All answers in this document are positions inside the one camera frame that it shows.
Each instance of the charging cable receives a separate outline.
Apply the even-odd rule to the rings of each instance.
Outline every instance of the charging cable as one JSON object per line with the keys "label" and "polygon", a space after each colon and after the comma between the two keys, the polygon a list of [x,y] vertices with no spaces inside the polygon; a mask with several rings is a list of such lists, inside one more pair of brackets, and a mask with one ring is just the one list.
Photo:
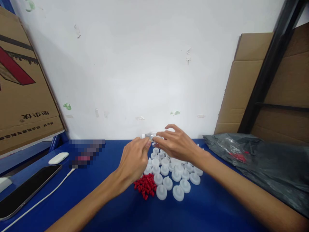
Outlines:
{"label": "charging cable", "polygon": [[6,231],[8,228],[10,228],[12,225],[14,225],[16,222],[19,221],[19,219],[21,219],[23,216],[25,216],[27,213],[29,213],[34,207],[36,207],[38,204],[40,204],[42,201],[44,201],[46,198],[48,198],[54,191],[56,191],[60,185],[65,181],[66,178],[68,178],[68,176],[74,171],[75,169],[72,169],[67,176],[60,182],[60,184],[50,193],[48,194],[46,197],[44,197],[42,200],[40,200],[38,203],[36,203],[34,206],[32,206],[30,209],[28,209],[23,215],[21,215],[18,219],[16,219],[15,221],[13,221],[8,227],[6,227],[4,230],[2,230],[1,232]]}

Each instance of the finger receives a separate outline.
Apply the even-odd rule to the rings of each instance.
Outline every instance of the finger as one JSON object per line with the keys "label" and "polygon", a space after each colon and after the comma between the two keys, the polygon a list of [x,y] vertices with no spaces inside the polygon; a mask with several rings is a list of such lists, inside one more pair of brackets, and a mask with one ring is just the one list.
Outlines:
{"label": "finger", "polygon": [[165,127],[166,130],[169,129],[169,128],[173,128],[175,131],[181,131],[181,129],[178,126],[176,126],[175,124],[168,124]]}

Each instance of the white plastic cap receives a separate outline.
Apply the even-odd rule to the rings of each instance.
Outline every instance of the white plastic cap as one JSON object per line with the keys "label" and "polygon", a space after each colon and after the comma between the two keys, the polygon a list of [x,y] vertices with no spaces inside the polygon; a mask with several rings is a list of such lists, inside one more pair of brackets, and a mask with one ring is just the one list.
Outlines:
{"label": "white plastic cap", "polygon": [[174,167],[175,172],[179,173],[180,175],[183,174],[184,168],[181,165],[176,165]]}
{"label": "white plastic cap", "polygon": [[181,178],[186,180],[190,179],[190,173],[187,171],[186,168],[184,168],[183,174],[181,174]]}
{"label": "white plastic cap", "polygon": [[169,176],[164,177],[162,184],[166,187],[167,190],[171,190],[173,187],[173,181]]}
{"label": "white plastic cap", "polygon": [[186,168],[189,173],[193,172],[193,167],[189,163],[185,164],[184,168]]}
{"label": "white plastic cap", "polygon": [[199,177],[198,174],[196,174],[195,172],[192,172],[190,174],[190,181],[192,182],[192,184],[199,185],[201,182],[201,178]]}
{"label": "white plastic cap", "polygon": [[164,167],[164,166],[161,166],[161,174],[163,176],[167,176],[168,175],[168,167]]}
{"label": "white plastic cap", "polygon": [[149,159],[148,159],[148,165],[152,167],[152,163],[151,163],[151,162],[152,162],[152,160],[151,160],[151,158],[149,157]]}
{"label": "white plastic cap", "polygon": [[166,157],[161,161],[161,165],[164,166],[164,167],[168,168],[169,164],[170,164],[170,162]]}
{"label": "white plastic cap", "polygon": [[158,156],[158,154],[155,153],[155,152],[151,153],[151,155],[150,155],[150,157],[151,157],[152,159],[156,158],[157,156]]}
{"label": "white plastic cap", "polygon": [[147,165],[147,167],[146,167],[146,169],[144,171],[144,174],[148,175],[149,173],[152,173],[152,169],[151,169],[151,167],[149,165]]}
{"label": "white plastic cap", "polygon": [[183,189],[184,193],[189,193],[191,190],[191,185],[189,183],[189,181],[187,181],[186,179],[182,179],[179,182],[180,187]]}
{"label": "white plastic cap", "polygon": [[155,153],[159,153],[160,152],[160,150],[159,150],[159,148],[154,148],[154,149],[152,149],[152,152],[155,152]]}
{"label": "white plastic cap", "polygon": [[169,163],[169,164],[168,164],[168,170],[169,170],[170,172],[174,171],[174,168],[172,168],[172,163]]}
{"label": "white plastic cap", "polygon": [[176,182],[179,182],[181,179],[181,174],[179,174],[178,172],[172,171],[172,179]]}
{"label": "white plastic cap", "polygon": [[158,167],[158,166],[160,166],[160,161],[155,157],[155,158],[151,161],[151,165],[152,165],[152,167]]}
{"label": "white plastic cap", "polygon": [[161,176],[161,174],[155,174],[154,175],[154,182],[156,185],[160,185],[162,184],[162,181],[163,181],[163,177]]}
{"label": "white plastic cap", "polygon": [[165,154],[162,153],[162,152],[160,152],[160,153],[158,154],[158,157],[160,157],[161,159],[163,159],[163,158],[165,157]]}
{"label": "white plastic cap", "polygon": [[159,166],[154,166],[154,167],[152,167],[152,174],[160,174],[160,168],[159,168]]}
{"label": "white plastic cap", "polygon": [[193,167],[193,172],[195,172],[199,176],[203,175],[203,171],[201,169],[198,169],[197,167]]}
{"label": "white plastic cap", "polygon": [[157,197],[159,198],[159,200],[165,200],[165,198],[167,196],[166,187],[164,185],[159,185],[157,187],[156,194],[157,194]]}
{"label": "white plastic cap", "polygon": [[184,198],[184,192],[183,189],[179,186],[176,185],[173,188],[173,196],[177,201],[182,201]]}

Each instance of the blue tabletop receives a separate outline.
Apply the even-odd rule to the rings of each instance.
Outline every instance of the blue tabletop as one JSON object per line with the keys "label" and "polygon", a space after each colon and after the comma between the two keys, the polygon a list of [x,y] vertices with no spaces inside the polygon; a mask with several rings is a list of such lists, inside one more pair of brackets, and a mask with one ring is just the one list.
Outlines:
{"label": "blue tabletop", "polygon": [[[224,160],[210,151],[203,139],[194,140],[224,164]],[[44,231],[97,187],[119,165],[122,150],[129,140],[108,140],[105,148],[85,169],[76,169],[50,197],[30,211],[7,231]],[[54,190],[70,171],[70,161],[90,144],[65,143],[11,177],[13,184],[0,193],[0,200],[25,182],[31,175],[60,152],[69,152],[62,169],[12,218],[0,222],[0,231]],[[86,225],[83,231],[266,231],[212,177],[204,173],[200,185],[191,184],[184,200],[174,199],[167,192],[164,201],[156,196],[145,201],[134,186],[107,203]]]}

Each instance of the white plastic part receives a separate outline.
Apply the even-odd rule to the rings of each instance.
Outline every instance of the white plastic part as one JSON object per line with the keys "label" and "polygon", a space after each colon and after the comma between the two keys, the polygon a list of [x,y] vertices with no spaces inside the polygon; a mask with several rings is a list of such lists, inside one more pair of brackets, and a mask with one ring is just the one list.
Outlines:
{"label": "white plastic part", "polygon": [[176,165],[174,167],[175,172],[179,173],[180,175],[183,174],[184,168],[181,165]]}
{"label": "white plastic part", "polygon": [[152,159],[149,157],[149,159],[148,159],[148,165],[150,166],[150,167],[152,167]]}
{"label": "white plastic part", "polygon": [[179,182],[179,186],[183,189],[184,193],[189,193],[191,190],[191,185],[186,179],[182,179]]}
{"label": "white plastic part", "polygon": [[184,168],[186,168],[189,173],[193,172],[193,167],[189,163],[185,164]]}
{"label": "white plastic part", "polygon": [[186,168],[184,168],[183,174],[181,174],[181,179],[186,179],[186,180],[190,179],[190,173],[187,171]]}
{"label": "white plastic part", "polygon": [[160,168],[159,168],[159,166],[153,166],[152,167],[152,174],[160,174]]}
{"label": "white plastic part", "polygon": [[55,165],[55,164],[59,164],[61,161],[63,161],[65,158],[67,158],[69,155],[68,152],[61,152],[58,155],[56,155],[55,157],[53,157],[52,159],[50,159],[48,161],[49,165]]}
{"label": "white plastic part", "polygon": [[145,171],[144,171],[144,175],[148,175],[149,173],[152,173],[152,169],[149,165],[147,165]]}
{"label": "white plastic part", "polygon": [[163,176],[167,176],[168,175],[168,171],[169,171],[168,167],[161,166],[160,170],[161,170],[161,174]]}
{"label": "white plastic part", "polygon": [[168,168],[168,166],[170,165],[170,162],[169,162],[168,159],[165,157],[165,158],[161,161],[161,165]]}
{"label": "white plastic part", "polygon": [[183,201],[184,191],[179,185],[173,187],[173,196],[177,201]]}
{"label": "white plastic part", "polygon": [[171,190],[173,188],[173,181],[169,176],[164,177],[162,184],[166,187],[167,190]]}
{"label": "white plastic part", "polygon": [[158,153],[160,152],[160,150],[159,150],[159,148],[153,148],[153,149],[152,149],[152,152],[155,152],[155,153],[158,154]]}
{"label": "white plastic part", "polygon": [[170,172],[174,171],[174,168],[172,168],[172,163],[169,163],[169,165],[168,165],[168,170],[169,170]]}
{"label": "white plastic part", "polygon": [[152,165],[152,167],[158,167],[158,166],[160,166],[160,161],[157,158],[154,158],[151,161],[151,165]]}
{"label": "white plastic part", "polygon": [[157,186],[159,186],[160,184],[162,184],[163,182],[163,177],[161,176],[161,174],[155,174],[154,175],[154,182]]}
{"label": "white plastic part", "polygon": [[163,159],[163,158],[165,157],[165,154],[162,153],[162,152],[160,152],[160,153],[158,154],[158,157],[160,157],[161,159]]}
{"label": "white plastic part", "polygon": [[196,174],[195,172],[192,172],[190,174],[190,181],[192,182],[192,184],[199,185],[201,182],[201,178],[199,177],[198,174]]}
{"label": "white plastic part", "polygon": [[157,187],[156,194],[157,194],[157,197],[159,198],[159,200],[165,200],[166,196],[167,196],[166,187],[164,185],[159,185]]}
{"label": "white plastic part", "polygon": [[178,172],[172,171],[172,179],[176,182],[179,182],[181,179],[181,174],[179,174]]}
{"label": "white plastic part", "polygon": [[158,156],[158,154],[155,153],[155,152],[151,153],[151,155],[150,155],[151,159],[154,159],[154,158],[156,158],[157,156]]}
{"label": "white plastic part", "polygon": [[7,187],[9,187],[12,184],[12,181],[7,177],[1,177],[0,178],[0,192],[5,190]]}
{"label": "white plastic part", "polygon": [[201,169],[198,169],[197,167],[193,167],[193,172],[195,172],[199,176],[203,175],[203,171]]}

